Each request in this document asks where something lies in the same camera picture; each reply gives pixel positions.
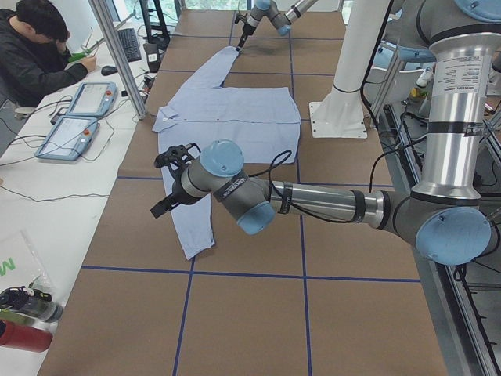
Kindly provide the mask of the blue teach pendant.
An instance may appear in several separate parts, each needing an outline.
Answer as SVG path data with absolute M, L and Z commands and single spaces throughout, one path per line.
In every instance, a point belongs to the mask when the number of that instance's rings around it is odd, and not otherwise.
M 35 152 L 38 159 L 76 161 L 90 146 L 99 128 L 94 117 L 62 116 Z
M 117 97 L 117 86 L 112 81 L 81 83 L 67 108 L 68 115 L 103 118 Z

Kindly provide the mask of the black computer mouse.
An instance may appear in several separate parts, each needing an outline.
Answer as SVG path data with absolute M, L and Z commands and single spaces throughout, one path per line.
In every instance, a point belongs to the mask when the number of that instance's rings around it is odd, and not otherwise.
M 100 72 L 102 76 L 109 76 L 116 74 L 118 72 L 118 69 L 114 66 L 103 66 Z

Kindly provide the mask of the clear bottle black cap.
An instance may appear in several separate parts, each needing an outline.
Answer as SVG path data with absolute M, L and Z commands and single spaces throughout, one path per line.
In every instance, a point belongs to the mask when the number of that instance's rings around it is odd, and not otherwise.
M 25 286 L 5 289 L 1 307 L 46 323 L 56 322 L 63 314 L 63 307 L 49 293 Z

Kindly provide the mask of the dark box with white label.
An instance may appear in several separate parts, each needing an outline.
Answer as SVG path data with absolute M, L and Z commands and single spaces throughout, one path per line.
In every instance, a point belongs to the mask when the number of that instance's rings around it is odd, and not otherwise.
M 145 50 L 149 71 L 151 73 L 157 73 L 161 65 L 160 50 L 157 44 L 147 42 L 143 44 L 143 48 Z

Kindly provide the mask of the upper blue teach pendant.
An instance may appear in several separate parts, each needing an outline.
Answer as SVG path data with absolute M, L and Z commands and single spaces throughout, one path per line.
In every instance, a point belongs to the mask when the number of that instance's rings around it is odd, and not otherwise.
M 81 83 L 67 108 L 68 115 L 103 118 L 117 97 L 117 86 L 112 81 Z

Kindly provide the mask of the aluminium frame post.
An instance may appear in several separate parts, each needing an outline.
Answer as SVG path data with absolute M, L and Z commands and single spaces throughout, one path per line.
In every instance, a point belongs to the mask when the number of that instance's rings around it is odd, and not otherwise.
M 135 113 L 139 120 L 146 116 L 145 104 L 140 96 L 139 89 L 136 86 L 134 76 L 127 61 L 124 50 L 122 49 L 119 37 L 115 31 L 114 23 L 111 19 L 110 11 L 104 1 L 88 0 L 93 11 L 100 30 L 103 33 L 107 48 L 118 70 L 118 74 L 132 102 Z

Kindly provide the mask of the seated person in black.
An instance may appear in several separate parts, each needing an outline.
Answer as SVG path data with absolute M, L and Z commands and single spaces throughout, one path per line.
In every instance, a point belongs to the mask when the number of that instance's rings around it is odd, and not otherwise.
M 70 32 L 50 1 L 19 1 L 1 10 L 1 78 L 21 107 L 83 80 L 96 68 L 88 56 L 70 65 Z

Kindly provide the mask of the green handled tool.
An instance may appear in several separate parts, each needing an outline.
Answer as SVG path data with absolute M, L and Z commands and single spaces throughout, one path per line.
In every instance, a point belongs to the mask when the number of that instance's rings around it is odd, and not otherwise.
M 97 53 L 97 51 L 99 50 L 99 47 L 101 46 L 101 44 L 103 44 L 104 42 L 105 42 L 105 39 L 101 38 L 101 39 L 98 39 L 91 46 L 82 45 L 80 52 L 71 53 L 71 56 L 70 56 L 68 62 L 75 63 L 81 59 L 84 59 L 85 57 L 94 56 Z

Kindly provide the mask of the lower blue teach pendant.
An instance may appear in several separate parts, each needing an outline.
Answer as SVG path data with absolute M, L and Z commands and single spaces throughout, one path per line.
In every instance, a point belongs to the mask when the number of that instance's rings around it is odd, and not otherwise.
M 62 116 L 35 152 L 38 159 L 76 161 L 90 146 L 99 128 L 94 117 Z

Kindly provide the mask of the red bottle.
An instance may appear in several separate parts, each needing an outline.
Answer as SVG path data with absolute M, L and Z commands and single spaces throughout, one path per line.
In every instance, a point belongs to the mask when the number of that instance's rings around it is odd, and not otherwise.
M 42 353 L 52 342 L 52 334 L 34 327 L 1 320 L 1 346 Z

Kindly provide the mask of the light blue striped shirt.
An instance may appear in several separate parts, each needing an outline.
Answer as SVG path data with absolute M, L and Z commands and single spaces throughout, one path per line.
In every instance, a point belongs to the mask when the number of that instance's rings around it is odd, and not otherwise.
M 183 172 L 196 187 L 196 202 L 172 208 L 171 217 L 187 259 L 214 245 L 211 202 L 223 204 L 247 234 L 262 231 L 276 211 L 265 183 L 251 178 L 246 163 L 269 164 L 284 152 L 294 161 L 301 115 L 288 88 L 226 88 L 223 82 L 239 53 L 215 53 L 161 107 L 153 126 L 159 152 L 196 143 L 200 154 L 184 171 L 160 168 L 168 195 Z

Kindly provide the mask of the black keyboard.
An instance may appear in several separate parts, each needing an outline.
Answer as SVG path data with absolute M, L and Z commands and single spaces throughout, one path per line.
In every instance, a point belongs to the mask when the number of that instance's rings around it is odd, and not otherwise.
M 124 50 L 128 62 L 140 61 L 142 59 L 139 50 L 139 42 L 133 28 L 125 28 L 117 31 L 118 39 Z

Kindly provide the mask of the clear plastic bag green print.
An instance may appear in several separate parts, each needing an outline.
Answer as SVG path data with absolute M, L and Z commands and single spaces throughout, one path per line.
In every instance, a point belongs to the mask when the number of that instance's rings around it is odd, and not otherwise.
M 49 294 L 56 291 L 30 238 L 17 231 L 1 239 L 1 291 L 22 286 Z

